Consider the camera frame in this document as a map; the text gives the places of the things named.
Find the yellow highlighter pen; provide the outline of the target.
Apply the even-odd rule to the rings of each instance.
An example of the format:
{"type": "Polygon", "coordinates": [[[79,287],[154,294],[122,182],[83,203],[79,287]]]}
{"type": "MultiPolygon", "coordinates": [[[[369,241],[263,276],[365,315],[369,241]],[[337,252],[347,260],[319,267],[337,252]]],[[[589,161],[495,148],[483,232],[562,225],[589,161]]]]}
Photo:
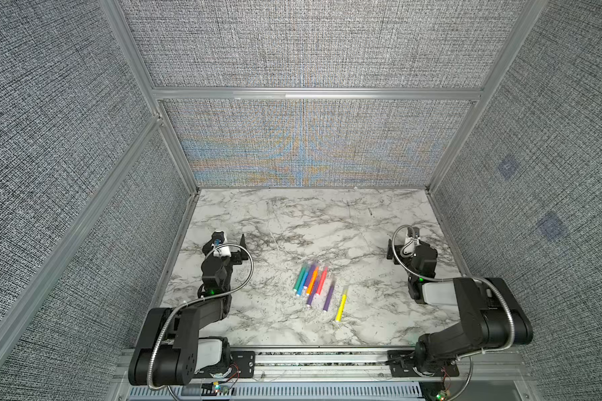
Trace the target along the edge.
{"type": "Polygon", "coordinates": [[[337,310],[337,314],[335,316],[336,322],[341,322],[342,321],[343,314],[344,314],[344,308],[345,308],[345,305],[346,305],[346,302],[347,302],[348,292],[349,292],[349,288],[345,287],[344,291],[343,291],[343,293],[341,295],[341,299],[340,299],[340,302],[339,302],[339,308],[337,310]]]}

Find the pink red pen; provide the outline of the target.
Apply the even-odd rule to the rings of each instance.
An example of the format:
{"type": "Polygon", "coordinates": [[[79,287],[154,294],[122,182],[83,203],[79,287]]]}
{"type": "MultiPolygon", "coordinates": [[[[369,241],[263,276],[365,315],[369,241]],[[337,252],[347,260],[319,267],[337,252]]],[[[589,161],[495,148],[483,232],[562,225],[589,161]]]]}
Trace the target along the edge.
{"type": "Polygon", "coordinates": [[[316,292],[315,292],[316,295],[320,295],[321,294],[322,289],[324,287],[324,282],[326,280],[327,275],[328,275],[328,267],[325,267],[323,269],[323,271],[321,272],[321,276],[319,278],[318,286],[317,286],[317,289],[316,289],[316,292]]]}

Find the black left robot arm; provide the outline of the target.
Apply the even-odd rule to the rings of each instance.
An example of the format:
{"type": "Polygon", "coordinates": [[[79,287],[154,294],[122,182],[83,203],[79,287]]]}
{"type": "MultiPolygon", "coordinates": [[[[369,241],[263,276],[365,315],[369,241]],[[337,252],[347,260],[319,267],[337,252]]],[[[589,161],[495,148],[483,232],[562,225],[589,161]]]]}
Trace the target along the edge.
{"type": "Polygon", "coordinates": [[[195,377],[227,377],[236,369],[229,340],[200,332],[229,315],[232,294],[254,274],[254,259],[245,237],[232,244],[224,232],[212,233],[202,252],[197,297],[177,307],[155,307],[145,317],[128,368],[130,384],[162,389],[195,377]]]}

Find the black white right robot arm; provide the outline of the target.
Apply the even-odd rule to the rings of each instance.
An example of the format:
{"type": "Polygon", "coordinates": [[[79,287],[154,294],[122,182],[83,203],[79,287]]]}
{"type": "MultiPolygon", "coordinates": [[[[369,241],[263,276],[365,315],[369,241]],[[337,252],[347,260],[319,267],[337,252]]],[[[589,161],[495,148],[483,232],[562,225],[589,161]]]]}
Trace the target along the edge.
{"type": "Polygon", "coordinates": [[[402,245],[389,240],[386,258],[409,268],[408,290],[413,301],[456,307],[460,317],[451,327],[421,335],[412,351],[390,352],[393,376],[407,376],[410,370],[424,377],[450,374],[460,356],[532,342],[532,324],[503,279],[457,277],[437,282],[438,251],[411,238],[402,245]]]}

